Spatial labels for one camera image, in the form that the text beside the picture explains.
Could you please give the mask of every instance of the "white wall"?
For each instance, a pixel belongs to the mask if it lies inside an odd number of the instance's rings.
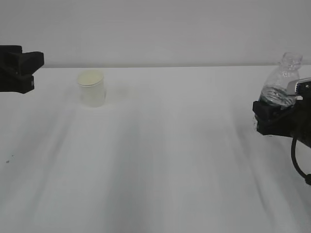
[[[43,51],[50,67],[311,59],[311,1],[4,0],[0,43]]]

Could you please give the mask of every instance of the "water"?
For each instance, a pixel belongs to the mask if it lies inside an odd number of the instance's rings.
[[[284,108],[290,107],[296,103],[295,96],[288,96],[285,88],[275,86],[264,86],[259,100],[272,106],[280,105]]]

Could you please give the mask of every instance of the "clear plastic bottle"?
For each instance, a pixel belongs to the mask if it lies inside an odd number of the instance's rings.
[[[280,66],[266,80],[260,94],[260,101],[269,105],[287,108],[296,103],[296,97],[286,94],[290,81],[299,79],[298,69],[301,67],[302,55],[287,52],[283,55]]]

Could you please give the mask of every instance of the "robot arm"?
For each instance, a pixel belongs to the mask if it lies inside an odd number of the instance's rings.
[[[302,96],[303,100],[287,109],[271,106],[262,101],[253,102],[257,120],[257,131],[262,135],[292,137],[292,162],[296,171],[311,185],[311,174],[305,174],[299,167],[295,147],[300,141],[311,148],[311,78],[292,81],[287,86],[287,94]]]
[[[16,45],[0,46],[0,92],[19,92],[25,94],[35,88],[34,77],[44,65],[41,52],[22,53]]]

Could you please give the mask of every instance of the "white table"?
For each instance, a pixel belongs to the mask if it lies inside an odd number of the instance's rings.
[[[0,232],[309,233],[290,139],[252,126],[272,69],[107,68],[98,109],[79,104],[83,69],[40,69],[0,93]]]

